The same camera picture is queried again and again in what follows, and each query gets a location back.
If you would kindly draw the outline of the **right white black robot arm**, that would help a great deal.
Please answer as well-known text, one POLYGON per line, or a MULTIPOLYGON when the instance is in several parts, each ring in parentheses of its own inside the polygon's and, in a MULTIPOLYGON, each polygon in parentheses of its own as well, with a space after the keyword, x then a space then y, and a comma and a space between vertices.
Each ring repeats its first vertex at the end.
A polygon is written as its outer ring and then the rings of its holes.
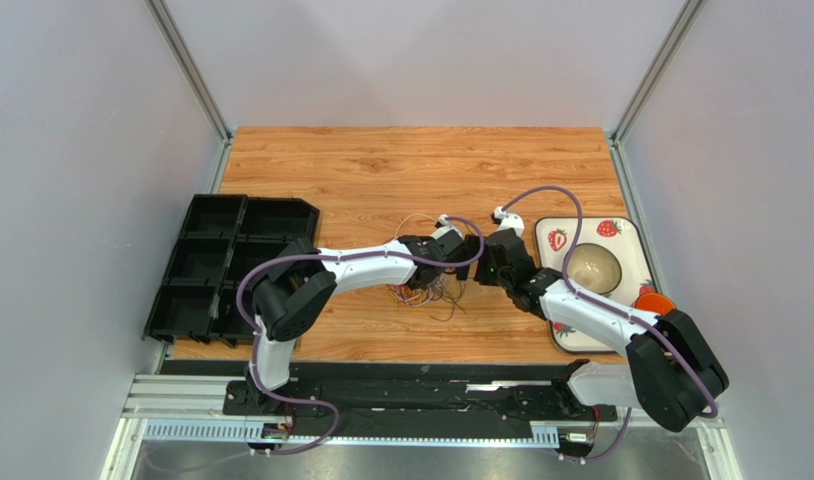
POLYGON ((480 257, 479 283, 503 288, 519 310, 570 326, 624 358, 622 364, 586 361, 572 368, 564 382, 578 403, 641 409, 671 432, 718 415, 716 399, 729 378, 689 314, 622 305, 559 270, 539 268, 512 229, 485 240, 469 234, 465 250, 480 257))

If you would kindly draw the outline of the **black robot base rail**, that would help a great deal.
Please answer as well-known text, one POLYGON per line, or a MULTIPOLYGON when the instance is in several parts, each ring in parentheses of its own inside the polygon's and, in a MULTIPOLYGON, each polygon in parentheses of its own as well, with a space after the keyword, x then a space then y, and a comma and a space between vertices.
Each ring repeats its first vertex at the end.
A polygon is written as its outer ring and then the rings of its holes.
POLYGON ((295 436, 519 439, 533 421, 590 429, 621 419, 562 395, 563 365, 295 361, 278 389, 288 405, 257 393, 242 360, 169 360, 160 375, 224 378, 219 412, 289 420, 295 436))

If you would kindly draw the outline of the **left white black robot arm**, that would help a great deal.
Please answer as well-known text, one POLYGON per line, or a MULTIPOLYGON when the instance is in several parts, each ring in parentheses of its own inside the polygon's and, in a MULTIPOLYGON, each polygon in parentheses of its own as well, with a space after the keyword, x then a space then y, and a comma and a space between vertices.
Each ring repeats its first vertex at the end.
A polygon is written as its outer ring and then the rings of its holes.
POLYGON ((455 228, 352 250, 317 249, 305 238, 293 241, 239 284, 237 309, 254 333, 250 382, 262 394, 276 396, 289 380, 296 340, 333 297, 385 285, 423 289, 445 271, 477 262, 483 250, 482 237, 455 228))

